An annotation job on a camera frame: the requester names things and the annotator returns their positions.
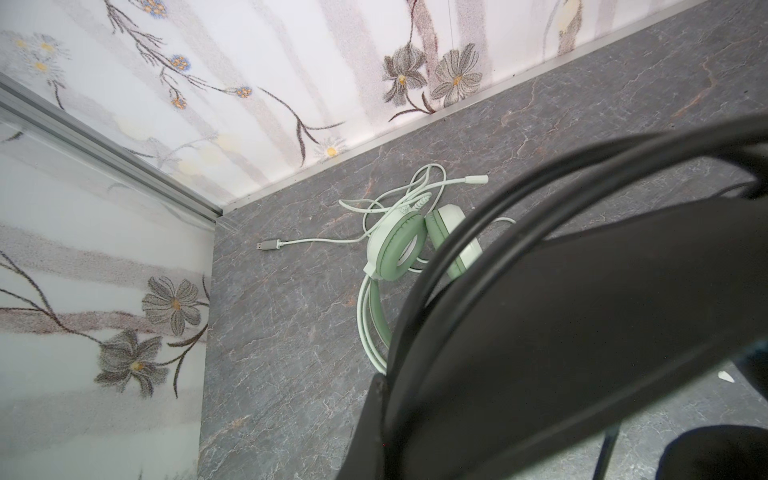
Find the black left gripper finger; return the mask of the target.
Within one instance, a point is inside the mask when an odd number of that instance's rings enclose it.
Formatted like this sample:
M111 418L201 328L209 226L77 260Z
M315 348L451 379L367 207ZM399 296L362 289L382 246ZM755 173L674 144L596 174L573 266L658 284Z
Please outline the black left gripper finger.
M371 381L359 422L344 462L339 480L385 479L385 443L383 420L389 398L386 376L376 373Z

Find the black wired headphones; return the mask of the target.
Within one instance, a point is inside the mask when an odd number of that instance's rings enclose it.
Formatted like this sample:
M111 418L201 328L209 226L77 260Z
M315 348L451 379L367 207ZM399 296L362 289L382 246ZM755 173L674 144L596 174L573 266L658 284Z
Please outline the black wired headphones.
M375 479L502 479L767 339L767 117L608 140L500 189L438 249L398 319ZM558 229L708 157L752 187Z

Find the mint green wired headphones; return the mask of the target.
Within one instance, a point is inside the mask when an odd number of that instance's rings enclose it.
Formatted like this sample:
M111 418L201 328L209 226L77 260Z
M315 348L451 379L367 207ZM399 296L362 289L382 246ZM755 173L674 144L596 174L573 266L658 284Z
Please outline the mint green wired headphones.
M363 350L376 371L384 373L387 360L379 350L388 348L392 331L381 303L380 283L394 282L406 273L420 273L428 261L421 257L426 244L439 250L464 222L463 210L455 204L441 206L444 190L453 185L485 185L486 175L450 179L445 168L430 163L419 168L404 186L376 198L340 200L345 210L362 216L362 234L356 238L302 238L263 240L261 251L306 243L355 244L366 241L366 264L356 305L356 324Z

